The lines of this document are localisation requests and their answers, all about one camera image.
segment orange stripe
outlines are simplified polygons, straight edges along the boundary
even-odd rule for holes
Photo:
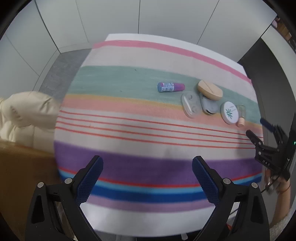
[[[241,133],[237,133],[237,132],[231,132],[231,131],[221,131],[221,130],[214,130],[214,129],[209,129],[209,128],[186,126],[186,125],[179,125],[179,124],[171,124],[171,123],[164,123],[164,122],[157,122],[157,121],[150,121],[150,120],[138,120],[138,119],[115,117],[115,116],[106,116],[106,115],[92,115],[92,114],[73,113],[73,112],[67,112],[67,111],[64,111],[64,110],[60,110],[60,112],[66,113],[66,114],[72,114],[72,115],[86,115],[86,116],[112,118],[112,119],[120,119],[120,120],[128,120],[128,121],[139,121],[139,122],[146,122],[146,123],[153,123],[153,124],[161,124],[161,125],[166,125],[166,126],[178,126],[178,127],[194,128],[194,129],[207,130],[207,131],[217,131],[217,132],[230,133],[230,134],[243,135],[243,136],[245,135],[245,134],[241,134]]]
[[[164,138],[192,140],[192,141],[207,141],[207,142],[218,142],[218,143],[233,143],[233,144],[253,145],[253,143],[245,143],[245,142],[228,142],[228,141],[217,141],[217,140],[206,140],[206,139],[194,139],[194,138],[186,138],[186,137],[172,137],[172,136],[141,133],[141,132],[134,132],[134,131],[116,130],[116,129],[109,129],[109,128],[101,128],[101,127],[94,127],[94,126],[85,126],[85,125],[72,124],[72,123],[67,123],[67,122],[63,122],[63,121],[59,121],[59,120],[56,123],[61,123],[61,124],[65,124],[65,125],[68,125],[68,126],[77,126],[77,127],[84,127],[84,128],[95,129],[95,130],[114,131],[114,132],[122,132],[122,133],[136,134],[136,135],[143,135],[143,136],[164,137]]]
[[[117,136],[110,136],[104,134],[97,134],[85,131],[77,131],[71,130],[64,127],[56,126],[56,129],[61,129],[64,131],[92,135],[92,136],[100,136],[100,137],[107,137],[107,138],[114,138],[120,140],[128,140],[128,141],[136,141],[136,142],[147,142],[147,143],[155,143],[155,144],[165,144],[165,145],[176,145],[176,146],[188,146],[188,147],[206,147],[206,148],[227,148],[227,149],[254,149],[254,147],[226,147],[226,146],[205,146],[205,145],[193,145],[193,144],[183,144],[183,143],[172,143],[172,142],[160,142],[160,141],[150,141],[150,140],[141,140],[141,139],[134,139],[134,138],[127,138],[127,137],[117,137]]]
[[[227,136],[209,135],[209,134],[202,134],[202,133],[192,133],[192,132],[187,132],[187,131],[175,131],[175,130],[159,129],[159,128],[145,127],[145,126],[133,126],[133,125],[127,125],[127,124],[109,123],[109,122],[95,121],[95,120],[84,120],[84,119],[76,119],[76,118],[64,117],[64,116],[61,116],[61,115],[59,115],[58,118],[62,118],[62,119],[66,119],[66,120],[73,120],[73,121],[85,121],[85,122],[91,122],[91,123],[106,124],[106,125],[126,126],[126,127],[143,128],[143,129],[157,130],[157,131],[169,131],[169,132],[176,132],[176,133],[183,133],[183,134],[201,135],[201,136],[209,136],[209,137],[222,137],[222,138],[230,138],[230,139],[238,139],[238,140],[249,141],[248,138],[227,137]]]

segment screw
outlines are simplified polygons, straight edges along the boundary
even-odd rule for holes
[[[231,180],[228,179],[228,178],[224,178],[224,179],[223,179],[223,182],[224,182],[225,184],[230,184],[230,183],[231,183]]]
[[[258,184],[257,183],[252,183],[251,185],[252,185],[253,188],[257,188],[258,187]]]
[[[43,185],[44,185],[43,182],[39,182],[39,183],[37,184],[37,187],[41,188],[41,187],[43,187]]]
[[[70,184],[71,182],[72,182],[72,178],[69,177],[69,178],[66,178],[65,179],[65,183],[66,184]]]

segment pink stripe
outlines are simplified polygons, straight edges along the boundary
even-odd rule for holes
[[[242,74],[241,72],[231,68],[230,66],[223,64],[215,59],[212,59],[210,57],[204,56],[199,53],[195,53],[190,50],[170,46],[170,45],[165,45],[165,44],[159,44],[159,43],[153,43],[153,42],[145,42],[145,41],[134,41],[134,40],[111,40],[111,41],[104,41],[100,43],[96,43],[93,45],[93,49],[95,48],[100,48],[103,46],[119,46],[119,47],[139,47],[139,48],[154,48],[166,52],[172,52],[192,58],[196,58],[198,60],[207,62],[209,64],[215,65],[223,70],[226,70],[235,76],[241,78],[242,80],[247,81],[248,83],[252,84],[251,80]]]

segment bottle label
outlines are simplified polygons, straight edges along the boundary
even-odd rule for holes
[[[175,89],[174,83],[163,83],[163,87],[161,87],[161,92],[170,91],[173,92]]]

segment container lid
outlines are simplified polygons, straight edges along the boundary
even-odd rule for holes
[[[175,89],[174,91],[183,91],[185,90],[185,85],[180,83],[174,83]]]
[[[202,109],[208,115],[213,115],[219,112],[219,105],[217,101],[208,99],[201,92],[200,92],[200,103],[201,103]]]
[[[221,105],[221,115],[223,120],[229,125],[235,124],[239,119],[236,106],[229,101]]]
[[[237,126],[238,127],[243,127],[244,126],[244,118],[243,117],[239,118],[239,121],[237,122]]]
[[[193,91],[184,91],[181,96],[181,103],[185,115],[191,119],[202,111],[199,96]]]
[[[223,97],[222,89],[205,80],[198,82],[197,90],[211,100],[220,100]]]

